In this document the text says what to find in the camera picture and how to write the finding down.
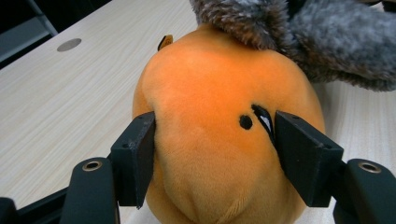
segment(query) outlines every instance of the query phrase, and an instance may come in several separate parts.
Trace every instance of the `table surface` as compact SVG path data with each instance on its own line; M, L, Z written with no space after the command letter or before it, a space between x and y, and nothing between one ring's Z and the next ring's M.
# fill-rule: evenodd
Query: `table surface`
M164 35L196 28L189 1L113 0L0 71L0 196L18 208L68 185L73 167L105 157L131 121L134 87ZM64 52L62 43L82 42ZM327 134L346 151L396 173L396 92L315 85ZM158 223L147 206L122 223ZM332 208L298 223L333 223Z

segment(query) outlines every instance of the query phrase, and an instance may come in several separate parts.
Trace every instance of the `orange plush toy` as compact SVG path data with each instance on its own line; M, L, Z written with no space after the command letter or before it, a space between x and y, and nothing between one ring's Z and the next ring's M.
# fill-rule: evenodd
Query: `orange plush toy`
M134 93L133 116L156 115L150 210L162 223L291 223L304 202L272 143L281 110L324 132L318 98L287 57L209 24L159 51Z

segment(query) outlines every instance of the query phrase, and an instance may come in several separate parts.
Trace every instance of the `stuffed animal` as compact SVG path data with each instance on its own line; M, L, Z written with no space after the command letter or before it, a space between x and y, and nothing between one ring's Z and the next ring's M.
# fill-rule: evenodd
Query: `stuffed animal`
M396 89L394 13L356 0L191 0L191 4L199 23L214 24L253 48L284 54L310 81L343 80L374 91Z
M156 115L147 202L162 223L289 223L304 202L285 177L256 110L302 117L324 132L301 69L203 24L160 50L134 93L134 117Z
M191 0L198 29L145 67L133 117L155 112L147 202L161 223L293 222L304 202L276 154L275 112L325 132L310 81L396 89L394 15L292 2Z

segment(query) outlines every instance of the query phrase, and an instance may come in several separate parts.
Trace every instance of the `black eye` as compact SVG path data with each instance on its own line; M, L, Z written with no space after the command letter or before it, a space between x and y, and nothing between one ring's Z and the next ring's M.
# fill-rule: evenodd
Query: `black eye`
M251 108L259 119L259 122L262 124L262 127L268 132L272 144L275 145L274 125L272 123L270 113L259 105L252 105Z
M253 126L253 121L251 121L251 118L248 115L242 115L239 118L239 124L242 128L249 130L251 126Z

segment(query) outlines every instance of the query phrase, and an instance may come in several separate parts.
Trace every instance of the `gray fur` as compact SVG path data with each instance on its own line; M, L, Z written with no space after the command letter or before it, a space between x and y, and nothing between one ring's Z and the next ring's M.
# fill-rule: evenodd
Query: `gray fur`
M286 55L313 82L396 90L396 14L354 0L308 0L289 21L284 0L190 1L198 22Z

